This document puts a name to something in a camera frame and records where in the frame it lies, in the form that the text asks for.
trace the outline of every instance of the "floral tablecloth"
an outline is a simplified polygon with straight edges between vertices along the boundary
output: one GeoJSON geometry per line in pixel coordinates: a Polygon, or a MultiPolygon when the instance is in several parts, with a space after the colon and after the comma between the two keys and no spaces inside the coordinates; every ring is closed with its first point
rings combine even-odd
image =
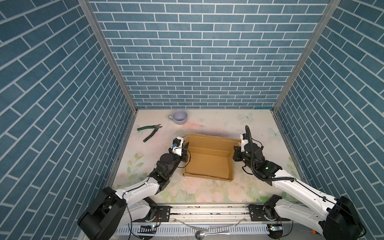
{"type": "MultiPolygon", "coordinates": [[[[188,122],[181,126],[168,120],[167,116],[172,112],[139,110],[113,189],[128,187],[145,179],[160,156],[168,152],[172,140],[177,136],[198,133],[238,139],[245,132],[245,125],[249,126],[252,138],[264,145],[263,154],[267,160],[300,178],[269,110],[187,110],[188,122]],[[143,142],[152,129],[137,131],[137,128],[157,124],[163,127],[147,142],[143,142]]],[[[289,201],[296,200],[254,176],[245,174],[242,166],[242,162],[233,162],[234,179],[231,182],[183,177],[183,169],[177,169],[170,184],[151,198],[157,203],[265,202],[272,194],[278,194],[289,201]]]]}

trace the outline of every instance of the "green handle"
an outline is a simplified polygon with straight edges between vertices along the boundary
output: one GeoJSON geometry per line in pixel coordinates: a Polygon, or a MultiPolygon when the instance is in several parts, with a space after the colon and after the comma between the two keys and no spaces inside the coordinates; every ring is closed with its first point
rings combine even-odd
{"type": "Polygon", "coordinates": [[[137,130],[144,130],[144,129],[150,129],[150,128],[155,128],[155,126],[146,126],[146,127],[139,127],[137,130]]]}
{"type": "Polygon", "coordinates": [[[148,137],[146,137],[146,138],[143,140],[143,142],[148,141],[148,140],[155,134],[155,132],[157,132],[157,131],[158,131],[158,128],[155,128],[155,130],[153,130],[153,132],[152,132],[148,137]]]}

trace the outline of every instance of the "brick wall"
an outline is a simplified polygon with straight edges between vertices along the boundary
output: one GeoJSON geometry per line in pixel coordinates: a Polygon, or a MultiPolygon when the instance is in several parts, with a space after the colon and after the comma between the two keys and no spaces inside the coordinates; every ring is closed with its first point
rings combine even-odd
{"type": "Polygon", "coordinates": [[[76,0],[0,1],[0,239],[72,239],[132,111],[76,0]]]}
{"type": "Polygon", "coordinates": [[[312,186],[384,239],[384,1],[342,0],[277,114],[312,186]]]}
{"type": "Polygon", "coordinates": [[[271,108],[328,1],[91,4],[139,108],[271,108]]]}

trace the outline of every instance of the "metal spoon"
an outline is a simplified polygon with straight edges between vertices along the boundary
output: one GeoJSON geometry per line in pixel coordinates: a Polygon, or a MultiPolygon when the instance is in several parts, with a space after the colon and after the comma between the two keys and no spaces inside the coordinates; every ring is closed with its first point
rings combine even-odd
{"type": "Polygon", "coordinates": [[[227,230],[222,232],[205,233],[204,231],[199,230],[196,232],[195,237],[197,240],[202,240],[205,236],[208,236],[208,235],[230,235],[230,232],[227,230]]]}

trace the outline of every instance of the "green-handled pliers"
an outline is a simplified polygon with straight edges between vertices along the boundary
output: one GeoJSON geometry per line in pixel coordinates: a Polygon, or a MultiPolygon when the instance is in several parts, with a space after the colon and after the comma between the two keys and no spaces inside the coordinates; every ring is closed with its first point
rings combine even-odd
{"type": "Polygon", "coordinates": [[[155,132],[157,132],[159,130],[159,128],[163,127],[163,126],[160,126],[161,124],[159,125],[153,125],[153,126],[145,126],[145,127],[139,127],[137,130],[140,131],[140,130],[144,130],[144,129],[151,129],[151,128],[154,128],[154,130],[152,131],[152,133],[146,137],[143,142],[146,142],[148,141],[154,134],[155,132]]]}

